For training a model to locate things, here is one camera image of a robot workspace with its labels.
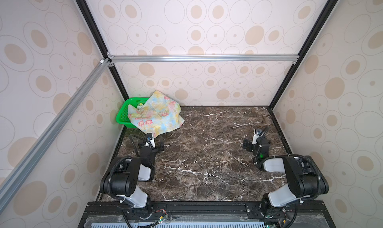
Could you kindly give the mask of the pastel floral skirt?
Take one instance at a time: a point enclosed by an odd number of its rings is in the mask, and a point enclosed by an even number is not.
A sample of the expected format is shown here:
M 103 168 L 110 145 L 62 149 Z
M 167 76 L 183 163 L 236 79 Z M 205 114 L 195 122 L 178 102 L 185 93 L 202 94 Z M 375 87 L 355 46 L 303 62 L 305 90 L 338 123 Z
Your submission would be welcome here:
M 178 102 L 160 91 L 155 91 L 141 109 L 128 106 L 128 117 L 143 133 L 158 135 L 180 128 L 185 120 L 180 116 Z

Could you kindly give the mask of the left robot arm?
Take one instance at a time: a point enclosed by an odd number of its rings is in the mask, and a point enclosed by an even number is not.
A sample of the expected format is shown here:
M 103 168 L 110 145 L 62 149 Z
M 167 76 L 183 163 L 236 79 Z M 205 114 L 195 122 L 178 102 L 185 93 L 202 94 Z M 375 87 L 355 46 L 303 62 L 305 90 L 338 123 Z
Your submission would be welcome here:
M 131 208 L 150 209 L 150 196 L 138 187 L 138 182 L 154 179 L 156 156 L 164 150 L 164 144 L 156 145 L 152 133 L 145 137 L 130 135 L 129 138 L 136 157 L 115 157 L 101 179 L 100 192 Z

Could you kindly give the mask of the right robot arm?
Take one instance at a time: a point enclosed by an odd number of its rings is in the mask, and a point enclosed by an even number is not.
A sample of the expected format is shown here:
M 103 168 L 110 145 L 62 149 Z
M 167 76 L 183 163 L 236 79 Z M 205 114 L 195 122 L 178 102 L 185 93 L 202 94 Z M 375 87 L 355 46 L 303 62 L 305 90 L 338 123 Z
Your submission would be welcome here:
M 271 142 L 266 134 L 269 127 L 256 129 L 251 140 L 245 139 L 242 148 L 253 154 L 253 165 L 260 171 L 285 174 L 287 184 L 263 195 L 260 210 L 268 216 L 271 210 L 315 200 L 329 192 L 330 186 L 308 155 L 287 154 L 270 156 Z

